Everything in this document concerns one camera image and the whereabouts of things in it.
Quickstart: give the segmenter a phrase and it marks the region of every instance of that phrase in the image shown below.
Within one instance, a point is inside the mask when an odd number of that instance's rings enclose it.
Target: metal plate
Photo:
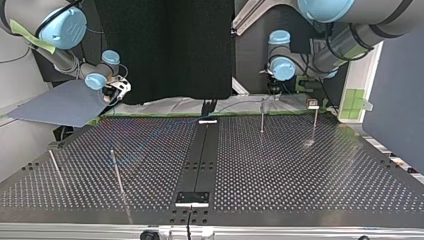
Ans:
[[[1,183],[0,222],[185,225],[174,200],[194,187],[210,207],[192,225],[424,228],[424,186],[332,119],[267,117],[262,134],[255,116],[194,123],[102,120],[55,152],[61,171],[44,156]]]
[[[314,130],[309,115],[265,124],[220,119],[208,224],[424,228],[424,186],[350,128],[320,116]]]
[[[195,129],[192,119],[102,120],[55,152],[61,171],[42,160],[0,185],[0,221],[169,224]]]

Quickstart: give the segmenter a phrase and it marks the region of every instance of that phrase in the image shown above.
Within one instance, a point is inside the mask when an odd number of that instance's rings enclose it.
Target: black mount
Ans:
[[[211,120],[212,117],[209,117],[209,115],[215,111],[217,103],[218,100],[216,99],[204,100],[202,106],[202,118],[205,118],[205,120]]]

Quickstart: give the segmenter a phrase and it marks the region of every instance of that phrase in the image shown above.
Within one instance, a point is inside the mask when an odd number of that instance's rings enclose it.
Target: metal rod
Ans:
[[[265,132],[265,99],[262,98],[261,103],[261,133]]]
[[[60,179],[60,182],[62,183],[62,187],[66,191],[65,181],[63,180],[62,173],[60,172],[59,165],[56,162],[56,157],[54,156],[54,153],[51,149],[49,150],[49,154],[50,154],[50,158],[53,161],[54,168],[56,169],[56,172],[59,174],[59,179]]]
[[[116,162],[115,151],[113,149],[110,150],[110,156],[112,157],[113,165],[115,166],[116,179],[118,180],[119,188],[121,189],[121,193],[125,194],[124,187],[122,186],[121,174],[119,173],[118,163]]]
[[[315,119],[314,119],[314,130],[317,127],[317,121],[318,121],[318,111],[319,109],[315,110]]]
[[[49,150],[49,154],[50,154],[50,158],[51,158],[51,159],[52,159],[52,161],[53,161],[54,168],[56,169],[56,171],[60,172],[59,165],[57,165],[56,158],[55,158],[55,156],[54,156],[53,151],[52,151],[52,150]]]
[[[261,133],[265,132],[264,131],[264,122],[265,122],[265,114],[262,113],[262,119],[261,119]]]

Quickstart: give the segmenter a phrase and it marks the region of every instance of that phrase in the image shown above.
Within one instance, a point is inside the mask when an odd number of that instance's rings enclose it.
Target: gray paper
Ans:
[[[68,81],[18,107],[8,115],[19,120],[83,127],[109,103],[101,91],[93,91],[84,81]]]

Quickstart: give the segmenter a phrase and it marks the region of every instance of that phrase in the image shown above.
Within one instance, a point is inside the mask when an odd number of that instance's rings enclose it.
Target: black curtain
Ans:
[[[129,69],[124,102],[231,93],[232,0],[97,0],[108,47]]]

